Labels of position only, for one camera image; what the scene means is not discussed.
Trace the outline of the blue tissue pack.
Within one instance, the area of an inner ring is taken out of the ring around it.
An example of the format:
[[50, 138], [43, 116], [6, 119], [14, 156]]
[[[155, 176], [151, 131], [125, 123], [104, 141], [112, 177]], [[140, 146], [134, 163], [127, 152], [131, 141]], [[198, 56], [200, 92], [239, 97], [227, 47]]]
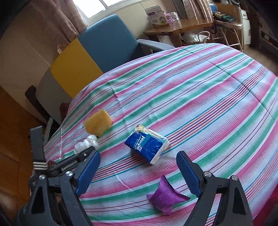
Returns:
[[155, 131], [138, 124], [125, 141], [130, 149], [155, 165], [170, 145], [170, 141]]

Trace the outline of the yellow sponge block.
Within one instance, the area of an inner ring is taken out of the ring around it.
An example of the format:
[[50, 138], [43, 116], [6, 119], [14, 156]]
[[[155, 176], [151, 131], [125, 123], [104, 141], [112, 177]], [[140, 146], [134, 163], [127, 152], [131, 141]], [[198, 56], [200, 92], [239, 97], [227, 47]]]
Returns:
[[112, 123], [113, 120], [109, 114], [101, 109], [89, 117], [84, 122], [84, 126], [88, 134], [101, 137], [111, 127]]

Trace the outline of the orange wooden wardrobe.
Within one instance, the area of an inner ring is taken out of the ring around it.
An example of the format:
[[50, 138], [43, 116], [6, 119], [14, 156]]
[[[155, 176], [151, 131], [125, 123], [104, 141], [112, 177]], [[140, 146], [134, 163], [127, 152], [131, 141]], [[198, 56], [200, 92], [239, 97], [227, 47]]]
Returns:
[[30, 197], [30, 129], [42, 122], [1, 88], [1, 206], [12, 219]]

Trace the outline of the striped pink green bedspread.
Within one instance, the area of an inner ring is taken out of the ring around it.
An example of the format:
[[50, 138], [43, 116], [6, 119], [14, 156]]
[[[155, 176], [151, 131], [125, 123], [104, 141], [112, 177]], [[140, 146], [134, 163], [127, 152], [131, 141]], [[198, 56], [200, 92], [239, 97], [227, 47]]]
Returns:
[[[217, 177], [238, 176], [253, 217], [277, 186], [277, 76], [240, 51], [199, 44], [106, 72], [71, 102], [46, 159], [72, 155], [87, 137], [84, 122], [101, 109], [113, 123], [98, 139], [101, 163], [81, 196], [93, 225], [183, 225], [197, 198], [176, 165], [179, 151]], [[170, 141], [155, 165], [125, 145], [138, 124]], [[162, 175], [190, 198], [169, 216], [146, 197]]]

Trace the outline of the grey yellow blue headboard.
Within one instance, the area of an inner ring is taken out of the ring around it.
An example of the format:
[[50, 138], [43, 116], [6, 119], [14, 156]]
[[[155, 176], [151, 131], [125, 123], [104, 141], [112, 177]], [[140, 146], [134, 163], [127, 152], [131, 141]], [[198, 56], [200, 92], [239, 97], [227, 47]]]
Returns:
[[70, 103], [102, 74], [144, 55], [121, 18], [108, 16], [89, 27], [58, 55], [38, 84], [35, 96], [50, 117], [61, 124], [62, 103]]

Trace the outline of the wooden desk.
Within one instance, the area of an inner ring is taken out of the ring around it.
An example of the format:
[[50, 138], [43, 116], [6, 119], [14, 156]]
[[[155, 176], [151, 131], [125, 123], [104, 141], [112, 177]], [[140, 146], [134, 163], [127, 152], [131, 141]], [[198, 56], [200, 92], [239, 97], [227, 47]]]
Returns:
[[158, 36], [169, 36], [174, 47], [177, 48], [183, 46], [179, 34], [212, 25], [213, 22], [207, 22], [204, 19], [181, 19], [167, 25], [147, 29], [143, 33], [152, 41], [158, 41]]

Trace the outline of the pink patterned curtain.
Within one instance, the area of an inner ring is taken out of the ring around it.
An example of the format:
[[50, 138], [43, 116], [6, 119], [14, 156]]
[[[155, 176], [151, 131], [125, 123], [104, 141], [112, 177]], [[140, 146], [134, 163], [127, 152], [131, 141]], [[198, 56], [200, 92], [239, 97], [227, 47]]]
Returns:
[[58, 45], [67, 46], [87, 29], [73, 1], [31, 1], [30, 4], [42, 16], [51, 34], [58, 36]]

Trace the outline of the white metal rack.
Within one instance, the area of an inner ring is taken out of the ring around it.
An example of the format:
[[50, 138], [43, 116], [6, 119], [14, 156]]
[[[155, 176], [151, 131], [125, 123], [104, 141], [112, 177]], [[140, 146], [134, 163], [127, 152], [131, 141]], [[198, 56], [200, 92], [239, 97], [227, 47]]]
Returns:
[[218, 18], [214, 19], [212, 31], [213, 42], [225, 44], [243, 52], [243, 22], [241, 11], [238, 6], [231, 4], [216, 3], [218, 12], [235, 18], [232, 22], [224, 22]]

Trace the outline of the white box on desk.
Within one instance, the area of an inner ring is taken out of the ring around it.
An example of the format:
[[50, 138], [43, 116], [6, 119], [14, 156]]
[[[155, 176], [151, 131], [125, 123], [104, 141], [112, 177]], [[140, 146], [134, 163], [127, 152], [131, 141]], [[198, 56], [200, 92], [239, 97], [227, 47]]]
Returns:
[[155, 27], [161, 27], [168, 24], [165, 14], [159, 5], [145, 9], [145, 12], [151, 24]]

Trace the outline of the window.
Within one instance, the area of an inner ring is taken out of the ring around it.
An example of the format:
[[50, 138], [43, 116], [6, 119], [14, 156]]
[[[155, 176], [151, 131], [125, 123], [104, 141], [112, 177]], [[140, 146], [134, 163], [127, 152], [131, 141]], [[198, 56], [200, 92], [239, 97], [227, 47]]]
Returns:
[[73, 0], [84, 18], [91, 18], [102, 12], [116, 11], [129, 5], [132, 1], [99, 1], [99, 0]]

